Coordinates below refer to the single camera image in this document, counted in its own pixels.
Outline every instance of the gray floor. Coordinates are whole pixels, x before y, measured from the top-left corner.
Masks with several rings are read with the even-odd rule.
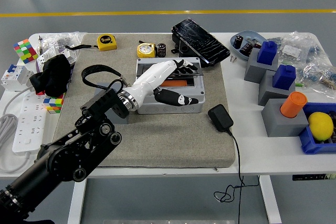
[[[0,14],[226,9],[336,9],[336,0],[0,0]],[[173,25],[186,17],[193,18],[211,32],[311,32],[319,38],[335,65],[335,15],[288,13],[0,17],[0,73],[18,60],[12,48],[13,43],[34,33],[169,33]],[[335,180],[292,182],[291,176],[272,176],[272,182],[284,224],[335,223]],[[9,181],[1,181],[0,185],[3,187],[7,183]],[[104,218],[237,220],[237,201],[223,205],[217,203],[212,196],[214,190],[224,189],[230,183],[237,183],[237,179],[89,180],[82,223],[102,223]],[[30,219],[50,216],[56,223],[65,223],[72,186],[72,183],[68,183],[57,188]],[[260,188],[244,189],[241,216],[242,223],[267,223]]]

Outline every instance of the power outlet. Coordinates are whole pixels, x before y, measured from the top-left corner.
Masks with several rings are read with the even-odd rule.
[[[12,150],[19,156],[26,152],[37,154],[42,141],[47,110],[43,105],[44,95],[29,92],[23,98]]]

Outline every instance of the robotic arm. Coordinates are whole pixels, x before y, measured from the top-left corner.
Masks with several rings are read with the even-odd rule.
[[[82,116],[75,123],[76,129],[42,145],[35,163],[6,189],[0,190],[0,222],[24,223],[29,212],[33,212],[61,182],[83,181],[120,144],[121,134],[105,115],[110,108],[125,118],[151,94],[160,101],[166,99],[168,104],[178,106],[198,103],[197,99],[158,89],[177,70],[186,73],[197,68],[183,59],[157,63],[132,86],[122,86],[118,92],[106,88],[84,104],[80,108]]]

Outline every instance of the yellow tape measure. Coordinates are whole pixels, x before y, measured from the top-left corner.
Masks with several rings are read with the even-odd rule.
[[[155,57],[155,44],[141,43],[137,46],[137,53],[139,58],[154,58]]]
[[[97,39],[99,51],[108,51],[117,48],[116,38],[112,34],[102,34]]]

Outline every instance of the clear plastic bag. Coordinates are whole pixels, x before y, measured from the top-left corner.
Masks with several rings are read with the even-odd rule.
[[[43,36],[41,46],[37,48],[37,52],[40,52],[40,48],[43,52],[47,51],[51,47],[55,47],[59,53],[65,50],[65,46],[74,47],[79,46],[85,33],[78,31],[73,33],[52,33]]]
[[[336,98],[336,68],[330,63],[316,37],[294,31],[269,40],[278,45],[279,64],[296,68],[296,83]]]

